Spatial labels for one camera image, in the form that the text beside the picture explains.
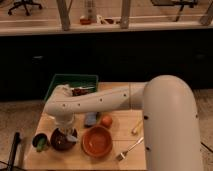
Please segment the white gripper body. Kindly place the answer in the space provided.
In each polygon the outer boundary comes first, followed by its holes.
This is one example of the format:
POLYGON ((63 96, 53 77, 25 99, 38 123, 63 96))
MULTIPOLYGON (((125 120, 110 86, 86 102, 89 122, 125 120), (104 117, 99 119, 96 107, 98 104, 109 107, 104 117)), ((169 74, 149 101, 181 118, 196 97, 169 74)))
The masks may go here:
POLYGON ((56 127, 64 134, 71 134, 73 132, 74 121, 74 115, 62 115, 55 117, 56 127))

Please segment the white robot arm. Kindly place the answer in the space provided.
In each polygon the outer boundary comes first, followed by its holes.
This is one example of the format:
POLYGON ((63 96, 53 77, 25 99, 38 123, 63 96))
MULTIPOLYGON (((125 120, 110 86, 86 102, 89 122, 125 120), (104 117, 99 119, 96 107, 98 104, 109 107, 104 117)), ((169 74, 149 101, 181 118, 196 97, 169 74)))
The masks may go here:
POLYGON ((70 96, 58 86, 44 112, 61 128, 77 113, 141 110, 148 171, 204 171, 195 97, 182 79, 161 75, 148 82, 70 96))

